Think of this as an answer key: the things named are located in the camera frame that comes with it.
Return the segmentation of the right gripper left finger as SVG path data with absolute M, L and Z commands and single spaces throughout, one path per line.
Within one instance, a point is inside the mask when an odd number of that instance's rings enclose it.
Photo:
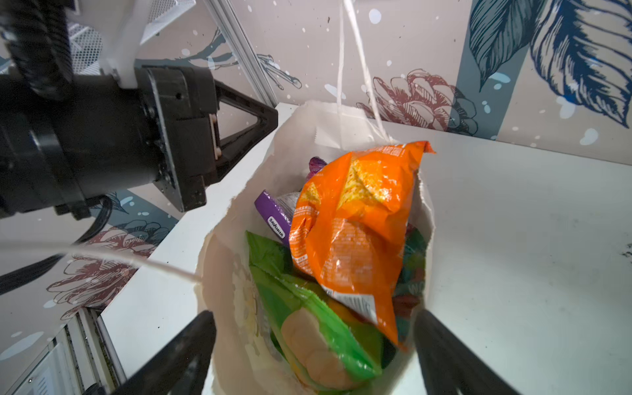
M 216 339 L 213 313 L 205 310 L 115 393 L 200 395 Z

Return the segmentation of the purple snack packet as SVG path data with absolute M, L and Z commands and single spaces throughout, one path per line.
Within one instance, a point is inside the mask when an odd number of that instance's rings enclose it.
M 273 196 L 268 191 L 263 190 L 254 201 L 254 206 L 259 215 L 287 248 L 290 248 L 291 225 L 295 215 L 296 205 L 301 198 L 302 189 L 304 185 L 309 184 L 311 178 L 318 174 L 327 164 L 327 161 L 322 158 L 313 156 L 309 160 L 309 172 L 300 189 L 278 196 Z

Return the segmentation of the orange chips packet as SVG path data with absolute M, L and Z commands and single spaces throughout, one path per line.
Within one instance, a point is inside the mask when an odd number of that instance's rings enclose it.
M 294 265 L 400 345 L 393 293 L 428 141 L 349 152 L 309 179 L 289 245 Z

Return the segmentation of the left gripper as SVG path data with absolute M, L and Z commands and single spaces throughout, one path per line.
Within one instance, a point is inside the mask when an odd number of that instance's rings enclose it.
M 278 111 L 214 80 L 208 69 L 142 67 L 138 90 L 159 150 L 156 187 L 180 212 L 206 204 L 205 190 L 223 180 L 264 138 L 278 127 Z M 229 133 L 212 115 L 220 105 L 241 113 Z

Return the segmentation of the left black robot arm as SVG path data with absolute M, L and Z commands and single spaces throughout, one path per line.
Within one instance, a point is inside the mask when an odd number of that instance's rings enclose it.
M 154 184 L 179 211 L 278 125 L 274 108 L 207 69 L 137 67 L 148 1 L 4 1 L 14 67 L 1 78 L 1 215 L 77 220 Z

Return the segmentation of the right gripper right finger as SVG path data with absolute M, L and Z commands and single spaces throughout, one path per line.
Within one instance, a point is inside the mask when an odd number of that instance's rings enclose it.
M 413 338 L 426 393 L 518 394 L 429 310 L 417 314 Z

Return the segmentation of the white printed paper bag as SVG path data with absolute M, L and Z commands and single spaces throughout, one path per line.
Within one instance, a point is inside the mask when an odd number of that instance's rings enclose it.
M 254 208 L 267 190 L 292 192 L 304 183 L 312 156 L 331 160 L 349 151 L 391 145 L 383 120 L 340 102 L 309 101 L 261 146 L 264 155 L 231 200 L 224 217 L 206 236 L 200 251 L 195 291 L 199 305 L 212 311 L 217 340 L 205 390 L 211 394 L 311 394 L 274 347 L 271 322 L 249 268 L 246 235 L 271 237 Z

